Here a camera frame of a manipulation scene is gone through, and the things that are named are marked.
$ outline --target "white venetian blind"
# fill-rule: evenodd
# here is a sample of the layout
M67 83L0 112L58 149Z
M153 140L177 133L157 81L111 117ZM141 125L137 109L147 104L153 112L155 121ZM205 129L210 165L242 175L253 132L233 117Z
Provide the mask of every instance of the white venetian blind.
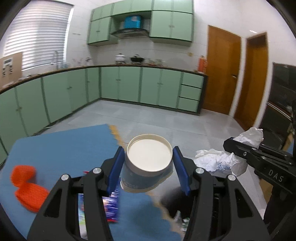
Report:
M4 56L23 52L22 69L63 61L65 36L72 6L54 1L31 1L14 18Z

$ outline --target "silver screw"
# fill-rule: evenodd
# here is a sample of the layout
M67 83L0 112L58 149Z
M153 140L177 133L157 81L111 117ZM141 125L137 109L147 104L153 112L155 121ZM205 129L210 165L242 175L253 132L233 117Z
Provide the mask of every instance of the silver screw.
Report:
M198 168L195 169L195 172L198 173L198 174L203 174L205 172L205 170L198 167Z
M234 175L228 175L228 179L231 181L235 181L236 177Z
M102 169L99 168L99 167L96 167L96 168L93 169L94 174L99 174L99 173L101 173L101 171L102 171Z
M66 180L69 179L69 175L68 175L68 174L64 174L64 175L61 176L61 179L62 179L63 181L66 181Z

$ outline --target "orange cloth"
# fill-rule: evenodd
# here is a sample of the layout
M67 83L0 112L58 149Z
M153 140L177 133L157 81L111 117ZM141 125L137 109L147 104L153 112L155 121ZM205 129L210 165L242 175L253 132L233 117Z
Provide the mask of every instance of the orange cloth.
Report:
M16 187L20 187L22 184L30 180L36 174L36 170L32 166L17 165L13 168L10 180Z
M35 174L34 167L18 165L12 170L10 180L14 186L19 187L15 191L17 200L28 210L37 213L49 192L44 187L28 182Z

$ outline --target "paper cup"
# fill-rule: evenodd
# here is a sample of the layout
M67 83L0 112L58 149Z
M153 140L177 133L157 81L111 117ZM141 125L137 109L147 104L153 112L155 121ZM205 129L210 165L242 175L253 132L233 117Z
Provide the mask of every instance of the paper cup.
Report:
M127 147L121 187L132 193L157 187L173 172L173 150L163 137L153 134L133 138Z

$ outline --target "gray floor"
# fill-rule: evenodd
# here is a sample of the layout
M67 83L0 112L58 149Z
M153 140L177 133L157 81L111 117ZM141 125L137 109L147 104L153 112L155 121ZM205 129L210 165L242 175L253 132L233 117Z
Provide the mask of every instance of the gray floor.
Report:
M185 157L194 158L201 149L223 150L223 142L236 137L243 129L230 116L202 110L200 116L162 110L145 106L110 101L97 101L54 125L44 133L52 133L93 125L111 124L118 128L121 139L127 143L140 134L157 134L171 145L179 146ZM249 166L238 177L257 209L265 209L266 202L257 176ZM153 190L161 198L169 190L179 186L176 172Z

